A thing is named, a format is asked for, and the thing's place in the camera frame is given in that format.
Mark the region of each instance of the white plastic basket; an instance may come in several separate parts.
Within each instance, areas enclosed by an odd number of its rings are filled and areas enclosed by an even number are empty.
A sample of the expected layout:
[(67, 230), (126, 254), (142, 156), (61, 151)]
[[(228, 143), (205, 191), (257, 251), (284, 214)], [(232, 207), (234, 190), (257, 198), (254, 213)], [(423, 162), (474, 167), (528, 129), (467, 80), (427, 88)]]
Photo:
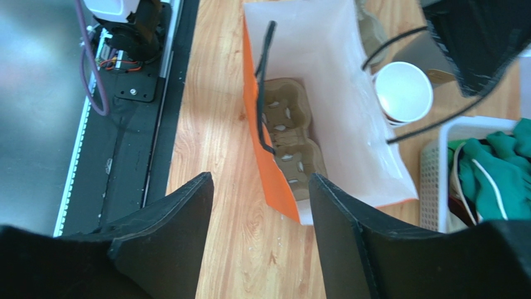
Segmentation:
[(420, 226), (446, 232), (448, 214), (448, 141), (484, 139), (496, 131), (511, 133), (516, 121), (484, 116), (456, 118), (441, 127), (439, 139), (421, 153)]

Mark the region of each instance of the gray surface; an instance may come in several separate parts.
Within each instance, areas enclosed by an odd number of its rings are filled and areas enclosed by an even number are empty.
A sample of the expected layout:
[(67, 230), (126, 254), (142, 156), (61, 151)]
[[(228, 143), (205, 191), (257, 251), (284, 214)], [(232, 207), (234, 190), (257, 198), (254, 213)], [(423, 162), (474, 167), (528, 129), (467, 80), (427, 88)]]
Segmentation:
[(522, 117), (531, 118), (531, 57), (520, 58)]
[(0, 1), (0, 224), (51, 235), (84, 92), (74, 2)]

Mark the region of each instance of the wooden table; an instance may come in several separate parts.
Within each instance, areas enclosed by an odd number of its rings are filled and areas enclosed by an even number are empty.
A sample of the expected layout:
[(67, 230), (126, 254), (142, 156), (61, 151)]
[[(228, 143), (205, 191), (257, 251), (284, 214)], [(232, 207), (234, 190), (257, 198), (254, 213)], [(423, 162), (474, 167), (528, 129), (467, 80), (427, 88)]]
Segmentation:
[[(369, 0), (367, 8), (392, 37), (423, 24), (416, 0)], [(168, 192), (202, 171), (213, 174), (214, 206), (196, 298), (325, 298), (313, 227), (303, 227), (266, 205), (242, 101), (242, 0), (202, 0), (177, 126)], [(407, 44), (391, 46), (393, 54)], [(470, 115), (518, 119), (519, 70)], [(435, 90), (423, 120), (433, 122), (469, 103), (449, 83)], [(437, 131), (401, 143), (402, 158), (417, 187), (419, 153)], [(383, 209), (412, 224), (417, 201)]]

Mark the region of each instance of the teal fabric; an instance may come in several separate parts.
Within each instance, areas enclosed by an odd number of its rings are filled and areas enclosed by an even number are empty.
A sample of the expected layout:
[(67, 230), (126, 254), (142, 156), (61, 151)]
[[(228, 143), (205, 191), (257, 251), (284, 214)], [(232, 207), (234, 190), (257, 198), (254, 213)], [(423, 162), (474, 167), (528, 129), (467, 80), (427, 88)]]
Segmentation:
[(465, 197), (476, 204), (485, 220), (503, 219), (492, 185), (472, 162), (475, 159), (495, 181), (509, 219), (531, 219), (531, 120), (522, 119), (513, 136), (496, 132), (489, 145), (469, 139), (459, 160), (459, 179)]

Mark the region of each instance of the orange bag side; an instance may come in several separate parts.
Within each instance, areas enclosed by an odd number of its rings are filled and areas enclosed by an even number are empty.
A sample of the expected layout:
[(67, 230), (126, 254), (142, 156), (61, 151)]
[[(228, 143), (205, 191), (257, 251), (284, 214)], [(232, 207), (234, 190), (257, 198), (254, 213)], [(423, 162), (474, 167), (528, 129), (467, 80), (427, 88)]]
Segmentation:
[[(300, 222), (295, 197), (288, 185), (288, 182), (284, 178), (284, 174), (282, 174), (282, 171), (277, 166), (273, 155), (266, 152), (260, 144), (258, 130), (256, 128), (256, 97), (258, 95), (258, 85), (254, 76), (255, 68), (252, 61), (251, 41), (249, 39), (249, 33), (247, 32), (247, 22), (245, 17), (243, 29), (243, 97), (247, 112), (247, 119), (249, 120), (249, 129), (251, 131), (254, 154), (256, 155), (262, 186), (264, 188), (264, 194), (266, 198), (265, 201), (277, 211), (297, 222)], [(271, 145), (271, 138), (267, 133), (266, 126), (264, 126), (264, 137), (267, 144)]]

